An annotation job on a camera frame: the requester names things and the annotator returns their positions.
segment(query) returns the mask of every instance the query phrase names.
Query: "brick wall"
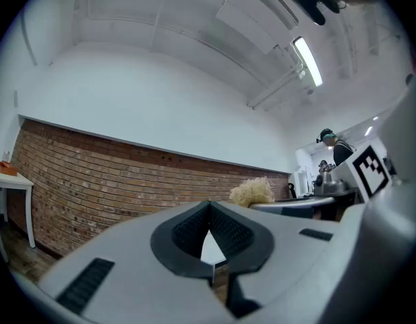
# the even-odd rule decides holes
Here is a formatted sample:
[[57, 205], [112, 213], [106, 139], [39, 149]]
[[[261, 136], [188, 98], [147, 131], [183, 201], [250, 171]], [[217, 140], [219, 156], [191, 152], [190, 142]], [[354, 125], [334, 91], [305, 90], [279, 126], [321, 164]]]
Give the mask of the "brick wall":
[[[288, 174], [205, 161], [26, 120], [11, 162], [34, 182], [35, 240], [66, 255], [109, 226], [191, 201], [228, 200], [243, 180], [268, 176], [288, 198]], [[26, 231], [24, 193], [8, 213]]]

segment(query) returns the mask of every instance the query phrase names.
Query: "orange object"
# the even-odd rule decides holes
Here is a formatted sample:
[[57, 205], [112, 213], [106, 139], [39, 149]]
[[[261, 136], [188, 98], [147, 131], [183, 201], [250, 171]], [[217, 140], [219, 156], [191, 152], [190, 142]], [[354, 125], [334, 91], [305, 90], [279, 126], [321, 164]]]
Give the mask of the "orange object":
[[0, 173], [7, 174], [8, 176], [18, 175], [17, 169], [13, 165], [5, 161], [0, 162]]

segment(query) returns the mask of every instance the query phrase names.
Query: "ceiling light fixture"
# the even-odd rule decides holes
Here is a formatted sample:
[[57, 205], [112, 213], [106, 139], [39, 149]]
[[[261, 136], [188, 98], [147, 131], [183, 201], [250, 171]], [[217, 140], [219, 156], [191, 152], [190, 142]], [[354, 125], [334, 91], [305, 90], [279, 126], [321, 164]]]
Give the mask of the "ceiling light fixture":
[[372, 126], [370, 126], [368, 129], [367, 129], [367, 132], [365, 133], [365, 137], [371, 132], [371, 130], [372, 130]]
[[322, 76], [320, 75], [320, 71], [318, 70], [317, 63], [313, 57], [313, 54], [309, 50], [309, 47], [303, 37], [298, 37], [293, 41], [293, 44], [296, 46], [297, 50], [302, 55], [302, 58], [307, 65], [309, 71], [314, 80], [314, 84], [316, 86], [320, 86], [323, 84]]

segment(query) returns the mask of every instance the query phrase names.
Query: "beige fluffy object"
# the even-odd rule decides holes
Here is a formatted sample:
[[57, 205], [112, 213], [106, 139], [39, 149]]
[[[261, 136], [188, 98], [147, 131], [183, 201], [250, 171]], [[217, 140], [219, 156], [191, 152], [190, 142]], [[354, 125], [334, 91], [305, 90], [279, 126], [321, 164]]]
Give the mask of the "beige fluffy object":
[[270, 183], [265, 178], [255, 178], [244, 181], [230, 192], [233, 204], [248, 208], [256, 203], [273, 203], [274, 193], [270, 189]]

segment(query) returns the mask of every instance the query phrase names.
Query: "black rubber pad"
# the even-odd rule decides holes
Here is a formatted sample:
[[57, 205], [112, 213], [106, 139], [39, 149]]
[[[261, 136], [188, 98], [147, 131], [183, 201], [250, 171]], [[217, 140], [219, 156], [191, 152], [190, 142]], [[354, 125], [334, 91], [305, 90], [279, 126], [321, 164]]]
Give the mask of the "black rubber pad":
[[309, 228], [301, 230], [299, 234], [324, 241], [330, 241], [330, 239], [332, 239], [332, 237], [334, 236], [334, 234], [331, 233], [321, 232], [320, 230], [314, 230]]
[[57, 302], [79, 315], [89, 303], [114, 262], [95, 258], [58, 296]]

